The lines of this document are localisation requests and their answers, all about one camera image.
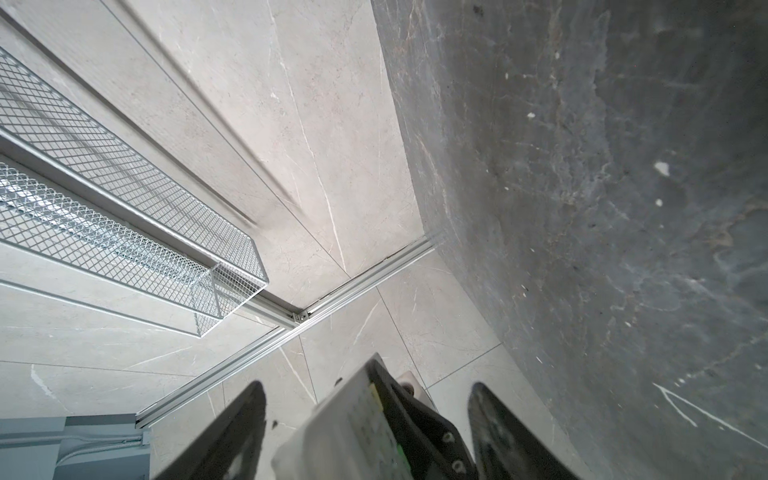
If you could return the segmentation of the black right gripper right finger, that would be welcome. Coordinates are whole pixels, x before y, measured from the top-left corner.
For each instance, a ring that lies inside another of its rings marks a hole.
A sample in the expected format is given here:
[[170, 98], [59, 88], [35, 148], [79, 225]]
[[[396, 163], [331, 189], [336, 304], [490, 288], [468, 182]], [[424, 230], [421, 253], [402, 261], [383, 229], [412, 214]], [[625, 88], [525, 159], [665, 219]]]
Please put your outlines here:
[[468, 417], [480, 479], [578, 479], [481, 382], [472, 386]]

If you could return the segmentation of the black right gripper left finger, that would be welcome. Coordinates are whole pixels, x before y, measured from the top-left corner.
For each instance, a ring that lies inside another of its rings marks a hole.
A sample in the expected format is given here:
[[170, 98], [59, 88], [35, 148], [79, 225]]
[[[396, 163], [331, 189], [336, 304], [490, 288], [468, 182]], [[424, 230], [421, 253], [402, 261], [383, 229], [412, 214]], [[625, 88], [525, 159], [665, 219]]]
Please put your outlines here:
[[262, 451], [267, 399], [261, 382], [251, 382], [160, 479], [253, 479]]

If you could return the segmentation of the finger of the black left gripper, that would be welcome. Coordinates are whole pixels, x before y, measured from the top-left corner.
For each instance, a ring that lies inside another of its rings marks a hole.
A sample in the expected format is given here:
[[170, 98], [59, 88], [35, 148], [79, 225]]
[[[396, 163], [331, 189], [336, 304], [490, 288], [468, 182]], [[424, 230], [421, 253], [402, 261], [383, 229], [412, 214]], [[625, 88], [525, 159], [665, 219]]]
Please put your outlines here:
[[410, 373], [393, 377], [379, 358], [365, 363], [383, 413], [415, 479], [476, 479], [477, 468], [457, 428], [441, 416]]

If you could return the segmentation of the white remote control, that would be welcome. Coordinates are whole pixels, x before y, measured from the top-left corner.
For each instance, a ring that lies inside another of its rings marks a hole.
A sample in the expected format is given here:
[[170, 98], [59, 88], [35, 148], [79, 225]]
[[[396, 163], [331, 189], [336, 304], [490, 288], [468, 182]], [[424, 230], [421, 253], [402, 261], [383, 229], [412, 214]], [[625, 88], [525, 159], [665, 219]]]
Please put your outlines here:
[[411, 479], [364, 367], [337, 385], [271, 460], [277, 479]]

